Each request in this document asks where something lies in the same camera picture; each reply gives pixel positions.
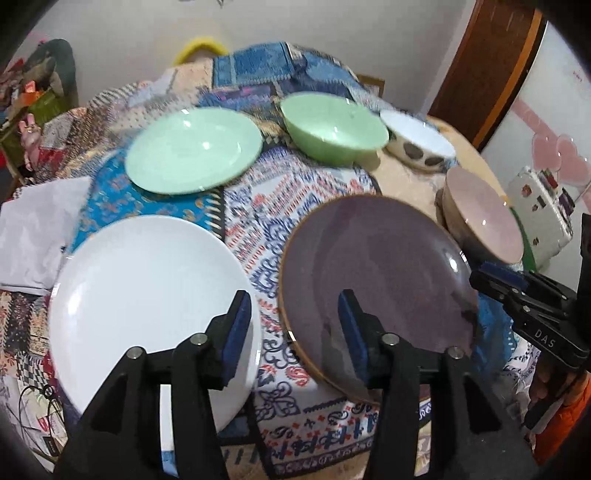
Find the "green bowl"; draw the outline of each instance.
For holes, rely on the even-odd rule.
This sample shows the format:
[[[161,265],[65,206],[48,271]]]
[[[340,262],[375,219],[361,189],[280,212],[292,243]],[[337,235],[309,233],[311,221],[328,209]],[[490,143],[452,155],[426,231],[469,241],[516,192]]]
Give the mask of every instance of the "green bowl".
[[[281,102],[281,111],[295,144],[322,163],[350,166],[389,140],[377,115],[335,95],[295,93]]]

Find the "purple plate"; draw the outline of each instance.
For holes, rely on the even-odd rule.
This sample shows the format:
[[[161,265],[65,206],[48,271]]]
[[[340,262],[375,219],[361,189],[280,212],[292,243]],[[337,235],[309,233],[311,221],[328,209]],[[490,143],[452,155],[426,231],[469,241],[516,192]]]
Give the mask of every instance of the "purple plate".
[[[281,319],[308,371],[350,398],[357,379],[337,315],[352,288],[361,308],[415,347],[471,353],[478,313],[470,268],[452,237],[410,205],[372,195],[321,205],[289,238],[279,273]]]

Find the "orange cloth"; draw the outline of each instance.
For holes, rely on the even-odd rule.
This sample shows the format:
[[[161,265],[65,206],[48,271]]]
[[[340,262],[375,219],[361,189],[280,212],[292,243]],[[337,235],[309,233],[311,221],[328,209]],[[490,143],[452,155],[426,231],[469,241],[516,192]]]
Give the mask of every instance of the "orange cloth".
[[[575,403],[568,407],[560,407],[546,429],[535,436],[534,458],[539,465],[556,453],[560,444],[577,423],[590,397],[591,381],[587,383],[583,395]]]

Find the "bowl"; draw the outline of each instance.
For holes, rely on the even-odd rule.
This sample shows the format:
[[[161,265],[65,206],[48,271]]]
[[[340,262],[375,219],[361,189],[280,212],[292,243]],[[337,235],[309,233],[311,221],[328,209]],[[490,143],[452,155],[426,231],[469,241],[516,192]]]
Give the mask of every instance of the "bowl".
[[[351,166],[388,143],[377,115],[352,100],[326,93],[295,93],[281,102],[287,131],[310,158]]]
[[[448,231],[471,258],[505,264],[521,260],[523,240],[517,221],[480,177],[461,167],[450,168],[442,204]]]
[[[388,151],[411,168],[441,171],[456,149],[436,128],[411,115],[383,110],[382,122],[390,130]]]

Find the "gold rim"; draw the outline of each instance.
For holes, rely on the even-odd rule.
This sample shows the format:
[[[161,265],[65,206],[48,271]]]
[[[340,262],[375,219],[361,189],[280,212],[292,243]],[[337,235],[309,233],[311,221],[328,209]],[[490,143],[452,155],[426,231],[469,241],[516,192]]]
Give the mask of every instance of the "gold rim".
[[[452,235],[445,230],[439,223],[435,222],[431,217],[429,217],[428,215],[425,215],[423,212],[421,212],[421,210],[417,209],[416,207],[414,207],[413,205],[410,205],[409,203],[403,201],[403,200],[399,200],[393,197],[386,197],[384,195],[375,195],[375,194],[371,194],[371,193],[361,193],[361,194],[353,194],[353,195],[343,195],[341,197],[337,197],[334,199],[330,199],[327,202],[322,203],[321,205],[319,205],[313,212],[309,213],[300,223],[298,223],[294,230],[292,231],[292,233],[290,233],[289,238],[287,239],[287,242],[285,243],[285,247],[283,249],[283,253],[281,255],[281,261],[279,263],[279,282],[278,282],[278,298],[277,298],[277,307],[278,307],[278,314],[279,314],[279,321],[281,323],[282,328],[284,329],[284,335],[287,335],[287,339],[289,341],[289,343],[291,344],[291,347],[295,350],[296,355],[298,355],[298,357],[300,357],[300,359],[303,361],[303,363],[306,366],[306,371],[317,381],[317,380],[321,380],[321,381],[325,381],[327,382],[329,385],[331,385],[332,387],[336,388],[337,390],[339,390],[341,393],[343,393],[345,396],[347,396],[348,400],[351,401],[355,401],[357,403],[368,403],[371,404],[373,406],[379,406],[380,403],[376,402],[374,400],[367,400],[367,399],[363,399],[363,398],[356,398],[354,396],[351,396],[347,391],[345,391],[345,389],[343,387],[341,387],[340,385],[338,385],[337,383],[335,383],[333,380],[331,380],[330,378],[326,377],[324,375],[324,373],[321,372],[321,370],[314,364],[314,362],[310,359],[310,357],[303,351],[303,349],[300,347],[299,342],[296,339],[296,336],[293,334],[293,330],[291,328],[291,323],[289,321],[289,318],[287,317],[287,314],[285,312],[285,308],[283,305],[283,269],[284,269],[284,264],[285,264],[285,258],[287,256],[287,252],[289,250],[290,244],[291,244],[291,240],[295,237],[297,231],[300,229],[300,227],[302,225],[304,225],[304,223],[306,222],[306,220],[313,215],[314,213],[318,212],[320,209],[324,208],[325,206],[333,203],[333,202],[338,202],[340,200],[346,199],[346,198],[350,198],[350,197],[370,197],[370,198],[376,198],[376,199],[386,199],[386,200],[393,200],[395,202],[400,202],[403,203],[411,208],[413,208],[414,210],[416,210],[418,213],[420,213],[421,215],[423,215],[424,217],[428,218],[431,222],[433,222],[435,225],[437,225],[446,235],[447,237],[452,241],[453,245],[456,245],[458,247],[458,251],[460,253],[460,257],[461,259],[464,261],[464,264],[466,265],[468,271],[470,270],[470,265],[468,265],[467,261],[465,260],[465,256],[464,253],[462,252],[462,249],[458,246],[457,242],[455,241],[455,239],[452,237]],[[477,298],[476,298],[476,292],[474,292],[474,302],[473,304],[478,308],[478,304],[477,304]],[[419,401],[423,401],[426,400],[426,398],[420,398]]]

